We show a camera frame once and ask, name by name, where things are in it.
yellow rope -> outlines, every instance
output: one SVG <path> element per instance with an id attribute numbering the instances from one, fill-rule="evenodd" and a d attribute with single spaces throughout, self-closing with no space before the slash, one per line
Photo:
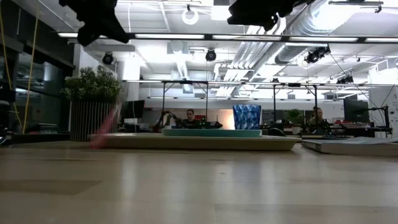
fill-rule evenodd
<path id="1" fill-rule="evenodd" d="M 30 81 L 32 79 L 33 72 L 33 59 L 35 58 L 35 46 L 36 46 L 36 33 L 37 33 L 37 24 L 39 23 L 39 4 L 36 3 L 36 24 L 35 24 L 35 32 L 33 36 L 33 46 L 32 46 L 32 61 L 30 62 L 30 72 L 29 72 L 29 81 L 27 84 L 27 99 L 25 105 L 25 120 L 24 120 L 24 128 L 22 129 L 22 133 L 25 134 L 26 128 L 26 119 L 27 119 L 27 109 L 29 106 L 29 95 L 30 95 Z"/>
<path id="2" fill-rule="evenodd" d="M 7 78 L 8 78 L 8 84 L 10 86 L 10 90 L 12 91 L 11 77 L 10 77 L 10 72 L 8 69 L 8 62 L 7 62 L 6 39 L 4 38 L 4 27 L 3 27 L 3 23 L 2 23 L 1 6 L 0 6 L 0 26 L 1 26 L 2 50 L 4 52 L 4 62 L 6 63 L 6 73 L 7 73 Z M 17 105 L 15 102 L 13 104 L 14 104 L 14 111 L 17 115 L 17 119 L 19 121 L 20 126 L 22 127 L 22 122 L 21 122 L 21 119 L 19 118 Z"/>

computer monitor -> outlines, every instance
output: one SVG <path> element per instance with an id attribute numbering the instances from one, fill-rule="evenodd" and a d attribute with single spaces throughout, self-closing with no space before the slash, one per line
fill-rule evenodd
<path id="1" fill-rule="evenodd" d="M 368 123 L 369 110 L 368 102 L 344 99 L 345 121 Z"/>
<path id="2" fill-rule="evenodd" d="M 144 113 L 144 100 L 127 101 L 124 104 L 124 119 L 142 118 Z"/>

potted plant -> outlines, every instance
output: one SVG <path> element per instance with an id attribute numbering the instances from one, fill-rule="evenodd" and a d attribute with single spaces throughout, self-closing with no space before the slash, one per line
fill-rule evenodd
<path id="1" fill-rule="evenodd" d="M 287 119 L 293 123 L 292 132 L 298 134 L 301 131 L 301 125 L 304 122 L 303 113 L 298 109 L 292 109 L 287 112 Z"/>
<path id="2" fill-rule="evenodd" d="M 121 85 L 112 72 L 98 66 L 80 69 L 79 77 L 66 77 L 62 93 L 72 103 L 71 141 L 88 141 L 113 111 L 121 91 Z M 117 120 L 110 127 L 116 132 Z"/>

seated man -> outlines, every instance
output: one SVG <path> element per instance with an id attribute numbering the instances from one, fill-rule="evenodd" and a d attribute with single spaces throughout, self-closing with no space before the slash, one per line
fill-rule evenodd
<path id="1" fill-rule="evenodd" d="M 315 126 L 317 123 L 320 124 L 323 121 L 323 111 L 321 108 L 314 107 L 314 116 L 308 121 L 309 125 Z M 315 119 L 315 113 L 318 114 L 318 122 Z"/>
<path id="2" fill-rule="evenodd" d="M 318 114 L 318 121 L 315 119 L 315 113 Z M 313 134 L 328 134 L 331 132 L 329 124 L 323 119 L 323 111 L 321 108 L 314 107 L 314 117 L 308 121 L 307 132 Z"/>
<path id="3" fill-rule="evenodd" d="M 199 125 L 199 121 L 195 119 L 193 109 L 187 110 L 187 118 L 182 120 L 182 128 L 195 129 Z"/>

wooden planter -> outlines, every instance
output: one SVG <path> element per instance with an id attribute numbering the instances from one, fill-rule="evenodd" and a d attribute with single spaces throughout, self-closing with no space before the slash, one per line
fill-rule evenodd
<path id="1" fill-rule="evenodd" d="M 89 141 L 88 135 L 95 134 L 105 119 L 113 112 L 114 103 L 95 101 L 73 101 L 70 120 L 70 140 Z M 118 117 L 112 122 L 109 133 L 118 128 Z"/>

